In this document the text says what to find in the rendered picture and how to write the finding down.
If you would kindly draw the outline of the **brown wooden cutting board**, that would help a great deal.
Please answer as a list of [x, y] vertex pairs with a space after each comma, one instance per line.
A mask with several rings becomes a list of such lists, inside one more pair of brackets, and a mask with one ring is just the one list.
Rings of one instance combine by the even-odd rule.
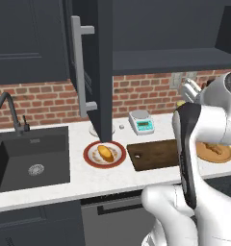
[[175, 139], [128, 144], [127, 151], [136, 171], [178, 165]]

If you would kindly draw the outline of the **white kitchen scale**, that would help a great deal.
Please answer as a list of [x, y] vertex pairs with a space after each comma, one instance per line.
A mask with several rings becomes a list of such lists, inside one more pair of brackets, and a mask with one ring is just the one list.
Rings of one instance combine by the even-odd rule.
[[155, 131], [153, 118], [147, 110], [130, 111], [129, 123], [136, 135], [150, 135]]

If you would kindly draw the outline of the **black sink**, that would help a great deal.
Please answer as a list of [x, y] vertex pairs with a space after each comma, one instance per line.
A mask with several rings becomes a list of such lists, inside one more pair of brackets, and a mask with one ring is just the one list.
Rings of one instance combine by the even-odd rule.
[[67, 127], [0, 133], [0, 192], [69, 182]]

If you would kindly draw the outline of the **tan wooden plate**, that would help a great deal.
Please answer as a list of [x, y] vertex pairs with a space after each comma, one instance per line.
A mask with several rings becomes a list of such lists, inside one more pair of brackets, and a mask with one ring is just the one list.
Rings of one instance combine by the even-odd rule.
[[218, 155], [210, 149], [207, 149], [205, 146], [206, 142], [197, 142], [196, 143], [196, 153], [199, 158], [206, 160], [208, 162], [214, 163], [225, 163], [231, 160], [231, 147], [218, 144], [218, 147], [221, 149], [222, 154]]

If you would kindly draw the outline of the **brown pastry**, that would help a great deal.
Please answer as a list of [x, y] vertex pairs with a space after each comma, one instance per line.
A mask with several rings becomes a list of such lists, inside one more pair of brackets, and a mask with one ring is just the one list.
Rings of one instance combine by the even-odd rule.
[[222, 151], [221, 151], [221, 149], [218, 147], [217, 144], [206, 143], [205, 146], [206, 146], [207, 149], [212, 150], [213, 152], [217, 153], [218, 155], [221, 155], [221, 154], [222, 154]]

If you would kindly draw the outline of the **black tap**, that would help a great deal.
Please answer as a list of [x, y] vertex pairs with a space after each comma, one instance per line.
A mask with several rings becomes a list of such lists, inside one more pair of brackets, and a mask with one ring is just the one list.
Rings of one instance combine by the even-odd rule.
[[26, 121], [26, 117], [23, 117], [24, 125], [21, 125], [18, 121], [16, 110], [13, 103], [13, 98], [8, 92], [3, 92], [0, 96], [0, 110], [3, 106], [3, 103], [5, 101], [8, 101], [8, 105], [10, 107], [11, 115], [13, 117], [13, 127], [15, 129], [15, 132], [18, 136], [23, 135], [25, 132], [30, 131], [30, 125]]

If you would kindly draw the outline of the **dark wall cupboard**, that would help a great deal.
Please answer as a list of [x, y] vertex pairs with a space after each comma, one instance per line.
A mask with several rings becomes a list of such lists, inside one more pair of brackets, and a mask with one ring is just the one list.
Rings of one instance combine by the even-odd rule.
[[216, 47], [231, 0], [113, 0], [113, 73], [231, 68]]

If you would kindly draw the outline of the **golden croissant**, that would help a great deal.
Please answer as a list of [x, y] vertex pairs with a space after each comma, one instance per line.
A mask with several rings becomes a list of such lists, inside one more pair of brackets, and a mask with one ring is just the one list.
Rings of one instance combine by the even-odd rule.
[[104, 145], [99, 145], [97, 147], [98, 153], [101, 156], [101, 158], [106, 162], [113, 162], [114, 156], [110, 149]]

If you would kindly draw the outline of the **red-rimmed white plate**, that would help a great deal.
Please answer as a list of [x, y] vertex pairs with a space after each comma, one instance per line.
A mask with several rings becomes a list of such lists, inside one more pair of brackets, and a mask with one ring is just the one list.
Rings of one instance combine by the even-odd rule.
[[[105, 160], [99, 153], [101, 147], [107, 148], [113, 157], [112, 161]], [[95, 141], [89, 144], [83, 153], [84, 160], [91, 166], [100, 169], [109, 169], [122, 164], [126, 159], [125, 148], [118, 142]]]

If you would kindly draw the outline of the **dark base cupboard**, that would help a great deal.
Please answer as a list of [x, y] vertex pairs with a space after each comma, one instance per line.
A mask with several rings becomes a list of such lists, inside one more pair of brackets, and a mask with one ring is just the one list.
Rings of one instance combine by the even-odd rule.
[[85, 246], [80, 202], [0, 212], [0, 246]]
[[205, 182], [214, 189], [231, 197], [231, 176], [206, 179]]

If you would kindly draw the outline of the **clear round glass dish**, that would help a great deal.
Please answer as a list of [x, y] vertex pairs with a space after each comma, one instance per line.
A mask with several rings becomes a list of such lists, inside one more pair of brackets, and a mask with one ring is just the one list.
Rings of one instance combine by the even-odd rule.
[[[113, 127], [112, 127], [112, 135], [114, 134], [115, 131], [116, 131], [116, 127], [115, 127], [115, 125], [113, 125]], [[91, 135], [98, 137], [98, 134], [97, 134], [96, 130], [93, 128], [92, 125], [90, 125], [89, 132], [90, 132]]]

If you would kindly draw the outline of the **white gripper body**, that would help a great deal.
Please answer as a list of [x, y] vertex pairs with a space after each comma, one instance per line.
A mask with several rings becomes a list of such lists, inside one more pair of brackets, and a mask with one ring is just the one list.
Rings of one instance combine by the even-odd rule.
[[186, 102], [194, 103], [196, 100], [196, 97], [200, 93], [201, 88], [200, 86], [192, 79], [187, 78], [185, 80], [185, 83], [182, 84], [180, 92], [182, 95], [182, 98]]

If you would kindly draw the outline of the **grey dishwasher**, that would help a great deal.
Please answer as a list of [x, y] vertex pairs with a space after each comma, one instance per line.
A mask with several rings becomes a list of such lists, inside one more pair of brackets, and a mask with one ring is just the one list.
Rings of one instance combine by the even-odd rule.
[[141, 189], [81, 201], [86, 246], [141, 246], [155, 221], [143, 207], [97, 214], [98, 206], [119, 201], [141, 202]]

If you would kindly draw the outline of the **grey wall socket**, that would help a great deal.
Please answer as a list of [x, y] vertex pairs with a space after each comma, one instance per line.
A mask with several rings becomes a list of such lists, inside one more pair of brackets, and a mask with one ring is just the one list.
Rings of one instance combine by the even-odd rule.
[[171, 74], [171, 79], [169, 82], [170, 89], [179, 89], [182, 85], [182, 82], [189, 82], [193, 87], [197, 87], [196, 82], [194, 81], [196, 76], [195, 72], [175, 72]]

